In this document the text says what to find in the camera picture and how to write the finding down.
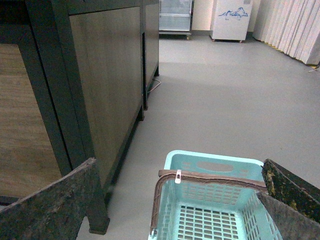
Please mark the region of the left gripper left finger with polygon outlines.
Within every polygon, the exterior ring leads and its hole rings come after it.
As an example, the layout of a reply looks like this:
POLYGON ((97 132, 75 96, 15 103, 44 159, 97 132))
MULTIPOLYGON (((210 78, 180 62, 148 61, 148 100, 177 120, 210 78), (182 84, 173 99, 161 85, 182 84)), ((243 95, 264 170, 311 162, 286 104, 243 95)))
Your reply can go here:
POLYGON ((0 211, 2 240, 75 240, 97 189, 97 161, 89 158, 66 176, 0 211))

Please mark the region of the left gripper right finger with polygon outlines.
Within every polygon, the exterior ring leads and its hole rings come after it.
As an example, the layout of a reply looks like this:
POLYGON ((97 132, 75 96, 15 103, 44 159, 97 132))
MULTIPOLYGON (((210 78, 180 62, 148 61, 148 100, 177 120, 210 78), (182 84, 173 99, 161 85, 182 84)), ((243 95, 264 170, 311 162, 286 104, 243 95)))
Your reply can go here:
POLYGON ((258 199, 275 222, 284 240, 320 238, 320 189, 271 159, 262 176, 267 188, 258 199))

